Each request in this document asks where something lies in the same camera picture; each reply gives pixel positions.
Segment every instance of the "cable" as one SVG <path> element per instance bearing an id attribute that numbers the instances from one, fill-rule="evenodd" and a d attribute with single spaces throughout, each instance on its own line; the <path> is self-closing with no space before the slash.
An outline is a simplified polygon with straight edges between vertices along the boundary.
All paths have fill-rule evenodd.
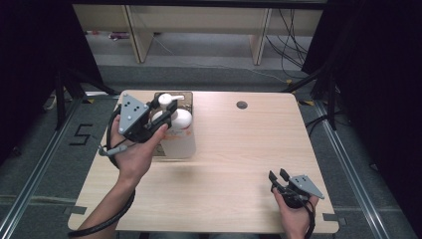
<path id="1" fill-rule="evenodd" d="M 139 18 L 138 20 L 143 25 L 143 27 L 145 29 L 148 29 L 148 27 L 146 26 L 146 24 L 143 22 L 143 20 L 141 18 Z M 151 33 L 150 35 L 151 35 L 152 39 L 155 42 L 157 42 L 165 51 L 167 51 L 168 53 L 170 53 L 172 56 L 175 56 L 172 51 L 170 51 L 168 48 L 166 48 L 164 46 L 164 44 L 162 44 L 158 39 L 155 38 L 155 36 L 154 36 L 153 33 Z M 274 79 L 277 79 L 278 81 L 280 81 L 282 83 L 287 83 L 287 81 L 284 81 L 284 80 L 282 80 L 282 79 L 280 79 L 280 78 L 278 78 L 276 76 L 272 76 L 272 75 L 268 75 L 268 74 L 256 72 L 254 70 L 247 69 L 247 68 L 232 68 L 232 67 L 227 67 L 227 66 L 223 66 L 223 65 L 202 65 L 202 64 L 197 64 L 197 63 L 188 63 L 188 62 L 184 62 L 184 61 L 181 61 L 181 60 L 178 60 L 178 59 L 177 59 L 177 61 L 180 62 L 180 63 L 186 64 L 186 65 L 190 65 L 190 66 L 199 66 L 199 67 L 206 67 L 206 68 L 224 68 L 224 69 L 235 69 L 235 70 L 247 70 L 247 71 L 250 71 L 250 72 L 252 72 L 254 74 L 258 74 L 258 75 L 261 75 L 261 76 L 274 78 Z"/>
<path id="2" fill-rule="evenodd" d="M 341 115 L 341 114 L 343 114 L 343 110 L 339 110 L 339 111 L 337 111 L 337 112 L 335 112 L 335 113 L 334 113 L 334 115 L 335 115 L 335 116 L 336 116 L 336 115 Z M 314 125 L 311 127 L 311 130 L 310 130 L 310 132 L 308 133 L 308 136 L 309 136 L 309 137 L 311 137 L 311 134 L 313 133 L 314 128 L 317 126 L 317 124 L 319 124 L 320 122 L 322 122 L 322 121 L 326 120 L 327 118 L 328 118 L 328 116 L 327 116 L 327 115 L 324 115 L 324 116 L 318 117 L 318 118 L 316 118 L 316 119 L 313 119 L 313 120 L 311 120 L 311 121 L 309 121 L 309 122 L 305 123 L 305 127 L 308 127 L 308 126 L 310 126 L 311 124 L 314 124 Z"/>
<path id="3" fill-rule="evenodd" d="M 84 236 L 88 236 L 91 234 L 94 234 L 96 232 L 99 232 L 101 230 L 104 230 L 106 228 L 108 228 L 109 226 L 113 225 L 113 223 L 115 223 L 116 221 L 118 221 L 126 212 L 127 210 L 130 208 L 133 199 L 134 199 L 134 195 L 135 195 L 135 191 L 133 190 L 132 194 L 130 195 L 129 199 L 127 200 L 126 204 L 124 205 L 124 207 L 120 210 L 120 212 L 118 212 L 115 216 L 113 216 L 112 218 L 110 218 L 109 220 L 97 225 L 97 226 L 93 226 L 87 229 L 83 229 L 83 230 L 78 230 L 78 231 L 73 231 L 73 232 L 69 232 L 68 233 L 68 237 L 84 237 Z"/>
<path id="4" fill-rule="evenodd" d="M 115 119 L 115 117 L 117 115 L 119 115 L 121 112 L 121 104 L 119 104 L 117 106 L 117 108 L 115 109 L 115 111 L 111 114 L 111 117 L 108 121 L 108 126 L 107 126 L 107 130 L 106 130 L 106 149 L 107 151 L 109 151 L 111 149 L 111 128 L 112 128 L 112 123 Z M 126 139 L 122 140 L 121 142 L 119 142 L 115 147 L 119 146 L 120 144 L 122 144 L 123 142 L 125 142 Z M 118 168 L 117 162 L 115 161 L 114 156 L 109 156 L 108 157 L 110 162 Z M 72 231 L 68 233 L 68 237 L 83 237 L 83 236 L 88 236 L 91 234 L 94 234 L 96 232 L 99 232 L 101 230 L 104 230 L 106 228 L 108 228 L 109 226 L 111 226 L 113 223 L 115 223 L 116 221 L 118 221 L 126 212 L 127 210 L 130 208 L 133 200 L 134 200 L 134 195 L 135 195 L 135 190 L 133 190 L 133 192 L 131 193 L 130 197 L 127 199 L 126 204 L 124 204 L 123 208 L 121 208 L 121 210 L 112 218 L 110 218 L 109 220 L 97 225 L 97 226 L 93 226 L 87 229 L 83 229 L 83 230 L 78 230 L 78 231 Z"/>

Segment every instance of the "floor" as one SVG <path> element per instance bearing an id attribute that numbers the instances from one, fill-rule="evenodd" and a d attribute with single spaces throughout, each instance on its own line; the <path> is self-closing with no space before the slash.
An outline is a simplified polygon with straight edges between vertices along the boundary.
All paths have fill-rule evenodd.
<path id="1" fill-rule="evenodd" d="M 237 71 L 246 71 L 251 74 L 262 74 L 263 70 L 271 72 L 285 71 L 299 71 L 298 64 L 282 58 L 271 47 L 267 41 L 263 60 L 260 66 L 252 64 L 252 56 L 249 49 L 249 40 L 247 36 L 240 35 L 218 35 L 218 34 L 175 34 L 175 33 L 161 33 L 155 34 L 154 41 L 148 52 L 146 61 L 142 64 L 136 62 L 133 49 L 130 41 L 127 39 L 112 40 L 108 37 L 108 32 L 98 32 L 93 34 L 89 32 L 87 39 L 92 48 L 97 64 L 99 66 L 127 66 L 136 68 L 150 68 L 150 67 L 168 67 L 168 68 L 226 68 L 236 69 Z M 286 37 L 278 39 L 277 36 L 270 36 L 270 40 L 277 45 L 281 50 L 284 45 L 281 40 L 286 41 Z M 304 49 L 308 49 L 312 38 L 297 37 L 297 41 Z M 297 63 L 301 63 L 302 57 L 294 48 L 286 48 L 285 53 L 291 56 Z M 269 77 L 281 79 L 278 74 L 270 75 Z M 105 101 L 100 102 L 100 108 L 109 109 L 112 104 Z M 306 113 L 304 121 L 313 120 L 317 116 L 324 114 L 323 107 L 316 105 L 314 108 L 301 107 L 301 111 Z M 39 124 L 51 123 L 53 124 L 55 115 L 48 112 L 39 119 Z M 347 123 L 347 119 L 339 121 L 339 123 Z M 102 130 L 92 133 L 94 137 L 100 138 L 103 134 Z M 54 129 L 43 129 L 42 127 L 35 127 L 30 135 L 27 136 L 25 145 L 44 145 L 49 146 L 49 139 L 54 137 Z M 325 145 L 321 140 L 316 138 L 325 138 Z M 337 218 L 340 223 L 340 232 L 334 235 L 314 235 L 313 238 L 416 238 L 412 229 L 408 225 L 406 219 L 403 217 L 401 210 L 394 204 L 393 197 L 389 194 L 388 188 L 383 184 L 379 176 L 372 168 L 368 166 L 370 159 L 365 155 L 365 151 L 358 142 L 357 136 L 349 126 L 340 126 L 337 132 L 332 132 L 329 125 L 323 124 L 323 127 L 316 129 L 313 134 L 312 142 L 315 147 L 316 156 L 331 155 L 333 158 L 323 158 L 320 160 L 321 170 L 327 172 L 324 177 L 341 178 L 343 183 L 349 182 L 347 186 L 338 184 L 338 180 L 327 180 L 325 183 L 327 187 L 332 188 L 332 201 L 335 201 L 334 210 L 339 215 Z M 334 148 L 334 145 L 341 145 L 339 148 Z M 12 156 L 6 166 L 0 168 L 0 215 L 5 217 L 15 198 L 22 193 L 21 189 L 27 183 L 28 177 L 31 176 L 33 169 L 38 166 L 38 159 L 43 156 L 44 149 L 39 146 L 31 148 L 32 154 L 28 156 L 27 161 L 16 160 L 18 156 Z M 330 171 L 328 168 L 332 161 L 338 164 L 338 168 L 343 168 L 339 171 Z M 77 171 L 78 175 L 84 175 L 89 168 L 89 162 L 78 161 L 78 163 L 71 164 Z M 55 164 L 49 166 L 45 174 L 41 175 L 43 179 L 56 178 L 50 174 L 50 171 L 60 171 L 62 165 Z M 347 174 L 347 169 L 358 171 L 357 177 L 353 174 Z M 66 175 L 63 170 L 63 178 L 73 177 L 73 175 Z M 84 177 L 75 177 L 75 181 L 83 183 Z M 75 193 L 72 194 L 67 189 L 67 180 L 63 182 L 58 181 L 45 183 L 43 181 L 40 185 L 35 185 L 35 195 L 31 196 L 30 205 L 22 216 L 21 223 L 12 225 L 11 230 L 15 230 L 12 238 L 28 238 L 30 235 L 37 235 L 34 238 L 52 238 L 55 233 L 63 233 L 67 230 L 66 221 L 69 217 L 69 212 L 66 212 L 72 205 L 75 204 Z M 40 208 L 48 204 L 50 207 L 56 208 L 53 210 L 43 211 Z M 362 208 L 359 205 L 368 205 L 369 209 Z M 377 220 L 377 216 L 382 216 L 382 220 Z M 48 218 L 49 223 L 43 221 L 43 218 Z M 46 224 L 56 225 L 58 229 L 49 229 Z M 137 234 L 119 233 L 119 238 L 137 238 Z"/>

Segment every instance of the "forearm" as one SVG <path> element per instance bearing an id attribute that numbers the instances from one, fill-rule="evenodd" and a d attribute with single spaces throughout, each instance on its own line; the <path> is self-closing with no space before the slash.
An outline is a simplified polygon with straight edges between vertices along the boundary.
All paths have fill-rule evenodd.
<path id="1" fill-rule="evenodd" d="M 102 202 L 97 208 L 91 213 L 91 215 L 84 221 L 80 226 L 79 230 L 87 229 L 93 226 L 104 223 L 109 220 L 124 207 L 135 186 L 133 183 L 125 182 L 124 180 L 118 180 L 115 186 L 109 191 Z M 89 235 L 84 238 L 111 238 L 115 231 L 117 222 L 108 228 Z"/>

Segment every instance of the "black cable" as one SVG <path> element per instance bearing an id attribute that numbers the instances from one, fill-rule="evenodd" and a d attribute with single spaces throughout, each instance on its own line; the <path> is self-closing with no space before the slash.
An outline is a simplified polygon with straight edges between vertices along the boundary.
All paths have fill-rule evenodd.
<path id="1" fill-rule="evenodd" d="M 107 151 L 109 151 L 111 149 L 111 128 L 112 128 L 112 123 L 114 122 L 114 119 L 117 117 L 117 115 L 119 115 L 121 112 L 121 104 L 119 104 L 117 106 L 117 108 L 115 109 L 115 111 L 111 114 L 111 117 L 109 118 L 108 121 L 108 126 L 107 126 L 107 130 L 106 130 L 106 149 Z M 122 144 L 123 142 L 125 142 L 126 139 L 122 140 L 121 142 L 119 142 L 115 147 L 119 146 L 120 144 Z M 110 162 L 118 168 L 117 162 L 115 161 L 114 156 L 109 156 L 108 157 Z M 99 232 L 101 230 L 104 230 L 106 228 L 108 228 L 109 226 L 113 225 L 113 223 L 115 223 L 116 221 L 118 221 L 126 212 L 127 210 L 130 208 L 133 200 L 134 200 L 134 195 L 135 195 L 135 190 L 133 190 L 133 192 L 130 194 L 130 197 L 127 199 L 126 204 L 124 204 L 123 208 L 112 218 L 110 218 L 109 220 L 97 225 L 97 226 L 93 226 L 87 229 L 83 229 L 83 230 L 78 230 L 78 231 L 72 231 L 68 233 L 68 237 L 84 237 L 84 236 L 88 236 L 91 234 L 94 234 L 96 232 Z"/>
<path id="2" fill-rule="evenodd" d="M 130 208 L 130 206 L 133 202 L 133 199 L 134 199 L 134 194 L 135 194 L 135 191 L 133 190 L 132 194 L 130 195 L 130 197 L 127 200 L 124 207 L 120 210 L 120 212 L 118 212 L 115 216 L 113 216 L 109 220 L 107 220 L 107 221 L 105 221 L 105 222 L 103 222 L 103 223 L 101 223 L 97 226 L 93 226 L 93 227 L 83 229 L 83 230 L 69 232 L 68 236 L 69 237 L 84 237 L 84 236 L 88 236 L 88 235 L 94 234 L 96 232 L 99 232 L 101 230 L 104 230 L 104 229 L 108 228 L 109 226 L 113 225 L 113 223 L 118 221 L 127 212 L 127 210 Z"/>
<path id="3" fill-rule="evenodd" d="M 289 35 L 290 36 L 293 36 L 293 41 L 294 41 L 294 43 L 295 43 L 295 45 L 297 45 L 297 46 L 299 46 L 300 48 L 302 48 L 302 50 L 304 50 L 305 52 L 308 52 L 304 47 L 302 47 L 301 46 L 301 44 L 299 44 L 297 41 L 296 41 L 296 38 L 295 38 L 295 36 L 291 33 L 291 30 L 289 29 L 289 27 L 288 27 L 288 24 L 287 24 L 287 22 L 286 22 L 286 20 L 285 20 L 285 18 L 283 17 L 283 13 L 282 13 L 282 10 L 281 9 L 279 9 L 279 13 L 280 13 L 280 16 L 282 17 L 282 19 L 283 19 L 283 22 L 285 23 L 285 26 L 286 26 L 286 29 L 288 30 L 288 33 L 289 33 Z"/>
<path id="4" fill-rule="evenodd" d="M 309 137 L 311 137 L 311 134 L 313 133 L 314 128 L 317 126 L 317 124 L 319 124 L 320 122 L 322 122 L 322 121 L 324 121 L 324 120 L 326 120 L 326 118 L 320 118 L 320 119 L 318 119 L 316 122 L 314 122 L 314 125 L 311 127 L 311 130 L 310 130 L 310 132 L 308 133 L 308 136 L 309 136 Z"/>
<path id="5" fill-rule="evenodd" d="M 277 38 L 279 39 L 279 41 L 281 41 L 283 44 L 287 44 L 287 43 L 285 43 L 285 41 L 283 41 L 283 39 L 281 39 L 280 38 L 280 36 L 277 36 Z M 299 52 L 301 52 L 302 54 L 307 54 L 308 53 L 308 51 L 303 51 L 303 50 L 300 50 L 300 49 L 297 49 L 297 48 L 294 48 L 294 47 L 292 47 L 292 46 L 290 46 L 290 45 L 287 45 L 288 46 L 288 48 L 290 48 L 290 49 L 292 49 L 292 50 L 295 50 L 295 51 L 299 51 Z"/>
<path id="6" fill-rule="evenodd" d="M 280 50 L 271 40 L 268 36 L 266 36 L 268 42 L 270 43 L 270 46 L 276 51 L 277 54 L 281 55 L 282 57 L 287 58 L 290 62 L 295 64 L 298 67 L 301 67 L 301 63 L 297 62 L 294 58 L 284 53 L 282 50 Z"/>
<path id="7" fill-rule="evenodd" d="M 296 46 L 296 52 L 298 54 L 299 60 L 301 61 L 301 63 L 303 64 L 305 61 L 304 56 L 302 56 L 300 50 L 299 50 L 299 43 L 296 41 L 296 34 L 295 34 L 295 9 L 291 9 L 291 30 L 290 30 L 290 34 L 292 36 L 292 40 L 295 43 Z"/>
<path id="8" fill-rule="evenodd" d="M 285 23 L 286 29 L 287 29 L 287 31 L 288 31 L 288 33 L 289 33 L 288 38 L 287 38 L 286 43 L 285 43 L 285 46 L 284 46 L 283 51 L 282 51 L 282 52 L 284 53 L 284 54 L 282 55 L 282 70 L 283 70 L 283 72 L 284 72 L 287 76 L 289 76 L 289 77 L 291 77 L 291 78 L 303 79 L 303 78 L 299 78 L 299 77 L 291 76 L 290 74 L 288 74 L 288 73 L 285 71 L 285 67 L 284 67 L 284 56 L 286 56 L 285 51 L 286 51 L 286 48 L 287 48 L 287 46 L 288 46 L 288 44 L 289 44 L 289 39 L 292 37 L 292 39 L 293 39 L 293 41 L 294 41 L 294 42 L 295 42 L 296 40 L 293 38 L 293 36 L 292 36 L 292 34 L 291 34 L 291 30 L 290 30 L 290 28 L 289 28 L 289 26 L 288 26 L 288 24 L 287 24 L 287 22 L 286 22 L 285 18 L 283 17 L 283 14 L 282 14 L 281 9 L 279 9 L 279 13 L 280 13 L 280 16 L 282 17 L 283 22 Z M 297 64 L 297 66 L 301 68 L 301 67 L 302 67 L 302 64 L 298 63 L 298 64 Z"/>
<path id="9" fill-rule="evenodd" d="M 342 111 L 342 110 L 337 111 L 337 112 L 335 112 L 335 113 L 334 113 L 334 115 L 335 115 L 335 116 L 336 116 L 336 115 L 341 115 L 341 114 L 343 114 L 343 111 Z M 311 120 L 311 121 L 309 121 L 309 122 L 305 123 L 305 127 L 308 127 L 308 126 L 310 126 L 311 124 L 314 124 L 314 125 L 311 127 L 311 130 L 310 130 L 310 132 L 308 133 L 308 136 L 309 136 L 309 137 L 311 137 L 311 134 L 313 133 L 314 128 L 317 126 L 317 124 L 319 124 L 320 122 L 322 122 L 322 121 L 326 120 L 327 118 L 328 118 L 328 116 L 327 116 L 327 115 L 324 115 L 324 116 L 318 117 L 318 118 L 316 118 L 316 119 L 313 119 L 313 120 Z"/>

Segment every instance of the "black tape mark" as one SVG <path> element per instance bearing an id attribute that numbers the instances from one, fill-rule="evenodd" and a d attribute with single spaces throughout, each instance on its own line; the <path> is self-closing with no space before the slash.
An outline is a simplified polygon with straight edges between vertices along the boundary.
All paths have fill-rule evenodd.
<path id="1" fill-rule="evenodd" d="M 71 142 L 71 143 L 69 143 L 70 146 L 83 146 L 83 145 L 86 145 L 87 144 L 87 141 L 88 141 L 88 139 L 90 138 L 91 135 L 90 134 L 86 134 L 86 133 L 79 133 L 79 131 L 81 130 L 81 128 L 83 126 L 93 126 L 93 124 L 92 123 L 81 123 L 78 126 L 78 130 L 75 132 L 75 135 L 74 136 L 84 137 L 85 140 L 84 140 L 84 142 Z"/>

